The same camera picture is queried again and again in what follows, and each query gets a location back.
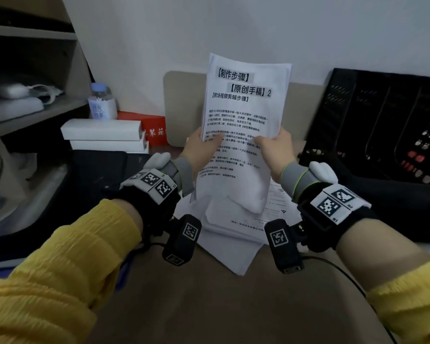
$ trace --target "yellow sweater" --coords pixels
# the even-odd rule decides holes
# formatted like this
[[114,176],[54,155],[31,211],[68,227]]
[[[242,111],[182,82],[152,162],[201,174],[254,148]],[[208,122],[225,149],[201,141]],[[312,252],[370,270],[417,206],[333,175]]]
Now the yellow sweater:
[[[58,228],[0,279],[0,343],[82,343],[140,240],[130,216],[109,200]],[[404,344],[430,343],[430,262],[372,290],[368,300]]]

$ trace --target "plastic bottle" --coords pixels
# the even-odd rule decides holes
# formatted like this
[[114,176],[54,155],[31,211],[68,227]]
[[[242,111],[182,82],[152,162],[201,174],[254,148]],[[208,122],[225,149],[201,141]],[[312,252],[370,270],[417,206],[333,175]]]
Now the plastic bottle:
[[116,119],[118,110],[115,98],[103,83],[92,83],[92,95],[87,98],[93,119]]

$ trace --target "red box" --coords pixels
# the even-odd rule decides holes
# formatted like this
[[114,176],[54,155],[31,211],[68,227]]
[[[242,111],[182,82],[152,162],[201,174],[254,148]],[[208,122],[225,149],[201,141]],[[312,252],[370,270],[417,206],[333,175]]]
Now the red box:
[[166,118],[164,116],[144,115],[143,113],[118,111],[118,119],[141,121],[150,147],[168,145],[166,135]]

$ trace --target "bottle cap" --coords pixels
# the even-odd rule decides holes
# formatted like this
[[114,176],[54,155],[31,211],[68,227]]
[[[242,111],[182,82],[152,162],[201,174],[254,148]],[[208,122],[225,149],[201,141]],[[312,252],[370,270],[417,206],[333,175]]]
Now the bottle cap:
[[91,83],[91,88],[93,92],[106,92],[107,86],[103,83]]

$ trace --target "label on bottle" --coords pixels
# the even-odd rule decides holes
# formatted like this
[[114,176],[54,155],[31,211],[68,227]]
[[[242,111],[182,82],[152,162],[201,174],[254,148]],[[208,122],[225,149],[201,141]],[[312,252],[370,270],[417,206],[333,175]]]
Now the label on bottle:
[[118,110],[115,99],[110,100],[88,100],[93,119],[116,119]]

